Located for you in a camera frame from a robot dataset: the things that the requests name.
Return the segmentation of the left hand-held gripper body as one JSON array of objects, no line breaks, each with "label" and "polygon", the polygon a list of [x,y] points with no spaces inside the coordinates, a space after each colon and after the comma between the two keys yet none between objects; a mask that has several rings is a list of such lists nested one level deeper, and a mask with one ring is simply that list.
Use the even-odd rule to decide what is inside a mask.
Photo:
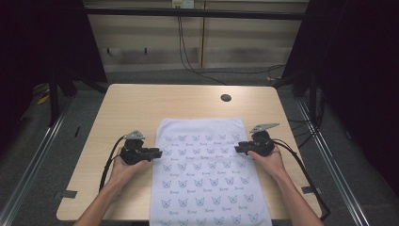
[{"label": "left hand-held gripper body", "polygon": [[125,142],[120,151],[120,157],[127,165],[135,165],[142,160],[149,160],[142,150],[145,137],[141,132],[135,130],[124,136]]}]

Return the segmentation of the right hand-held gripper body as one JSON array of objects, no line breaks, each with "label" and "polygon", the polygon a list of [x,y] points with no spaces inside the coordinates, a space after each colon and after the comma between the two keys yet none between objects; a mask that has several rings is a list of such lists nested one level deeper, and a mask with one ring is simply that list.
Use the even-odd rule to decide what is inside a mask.
[{"label": "right hand-held gripper body", "polygon": [[251,130],[252,140],[249,149],[260,156],[268,156],[275,149],[275,143],[267,129],[278,126],[277,123],[257,124]]}]

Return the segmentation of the white towel with cat print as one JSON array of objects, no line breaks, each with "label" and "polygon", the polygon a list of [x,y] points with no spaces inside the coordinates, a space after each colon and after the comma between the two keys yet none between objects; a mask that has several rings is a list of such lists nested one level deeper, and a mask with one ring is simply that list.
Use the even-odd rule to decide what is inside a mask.
[{"label": "white towel with cat print", "polygon": [[239,119],[165,119],[152,165],[150,226],[272,226]]}]

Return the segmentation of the person's left hand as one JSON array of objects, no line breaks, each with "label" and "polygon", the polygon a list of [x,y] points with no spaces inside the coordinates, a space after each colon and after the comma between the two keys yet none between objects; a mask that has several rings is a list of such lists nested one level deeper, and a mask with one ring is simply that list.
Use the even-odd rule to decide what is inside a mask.
[{"label": "person's left hand", "polygon": [[120,156],[116,156],[108,183],[117,189],[122,189],[137,172],[148,164],[149,161],[142,160],[134,165],[127,165]]}]

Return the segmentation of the person's right hand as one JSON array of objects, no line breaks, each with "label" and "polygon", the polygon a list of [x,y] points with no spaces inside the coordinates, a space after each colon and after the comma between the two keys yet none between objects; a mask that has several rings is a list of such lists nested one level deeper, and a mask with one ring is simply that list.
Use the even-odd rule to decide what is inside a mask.
[{"label": "person's right hand", "polygon": [[268,156],[260,156],[254,151],[249,151],[248,155],[256,162],[260,163],[274,180],[281,181],[287,177],[287,171],[282,161],[281,152],[277,146],[274,147],[271,154]]}]

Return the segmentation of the black stand leg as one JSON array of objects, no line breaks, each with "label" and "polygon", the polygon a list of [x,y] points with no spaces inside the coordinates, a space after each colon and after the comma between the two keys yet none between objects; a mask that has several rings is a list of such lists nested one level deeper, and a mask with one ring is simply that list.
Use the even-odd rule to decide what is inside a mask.
[{"label": "black stand leg", "polygon": [[58,102],[58,87],[56,80],[49,82],[49,95],[50,95],[50,106],[51,106],[51,119],[49,126],[55,125],[59,117],[59,102]]}]

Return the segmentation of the dark curtain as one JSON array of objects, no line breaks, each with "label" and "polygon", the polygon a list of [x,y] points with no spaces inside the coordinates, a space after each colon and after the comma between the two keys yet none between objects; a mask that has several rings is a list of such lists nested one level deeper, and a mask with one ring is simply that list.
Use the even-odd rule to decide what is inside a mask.
[{"label": "dark curtain", "polygon": [[309,0],[282,78],[315,80],[399,198],[399,0]]},{"label": "dark curtain", "polygon": [[15,138],[35,86],[66,95],[75,80],[107,81],[83,0],[0,0],[0,153]]}]

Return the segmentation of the metal floor rail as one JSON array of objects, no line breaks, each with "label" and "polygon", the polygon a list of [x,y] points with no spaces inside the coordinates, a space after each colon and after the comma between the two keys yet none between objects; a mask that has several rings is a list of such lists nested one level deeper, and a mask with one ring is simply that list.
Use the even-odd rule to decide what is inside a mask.
[{"label": "metal floor rail", "polygon": [[358,199],[350,188],[349,184],[345,180],[341,169],[339,168],[334,155],[328,147],[320,130],[311,122],[311,112],[307,107],[303,98],[296,100],[298,108],[301,112],[302,117],[308,124],[308,128],[311,132],[311,137],[316,143],[320,154],[322,155],[327,168],[332,176],[335,185],[338,187],[343,201],[357,226],[371,226],[369,220],[365,216],[365,213],[359,204]]},{"label": "metal floor rail", "polygon": [[29,188],[39,172],[40,166],[42,165],[50,147],[53,144],[54,139],[56,138],[56,135],[58,134],[58,131],[65,119],[65,115],[69,111],[73,100],[73,97],[69,97],[67,99],[66,104],[64,104],[64,106],[61,108],[59,116],[56,118],[53,125],[46,130],[46,134],[41,140],[40,146],[33,155],[33,158],[25,170],[21,180],[11,193],[5,204],[5,207],[0,212],[0,226],[12,225],[12,222],[23,203]]}]

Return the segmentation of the black horizontal frame bar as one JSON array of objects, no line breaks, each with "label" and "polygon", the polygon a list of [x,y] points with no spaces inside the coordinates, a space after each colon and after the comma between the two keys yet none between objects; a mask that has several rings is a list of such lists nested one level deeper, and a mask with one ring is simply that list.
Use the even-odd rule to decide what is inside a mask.
[{"label": "black horizontal frame bar", "polygon": [[214,9],[180,9],[180,8],[105,8],[85,7],[86,14],[123,15],[123,16],[169,16],[169,17],[199,17],[199,18],[233,18],[303,21],[309,16],[305,13],[292,12],[262,12]]}]

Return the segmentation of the white wall socket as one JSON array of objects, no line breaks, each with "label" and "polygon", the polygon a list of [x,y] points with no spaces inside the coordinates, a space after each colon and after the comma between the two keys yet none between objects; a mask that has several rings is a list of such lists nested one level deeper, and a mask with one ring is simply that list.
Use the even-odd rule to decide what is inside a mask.
[{"label": "white wall socket", "polygon": [[171,5],[173,8],[194,9],[195,1],[194,0],[171,0]]}]

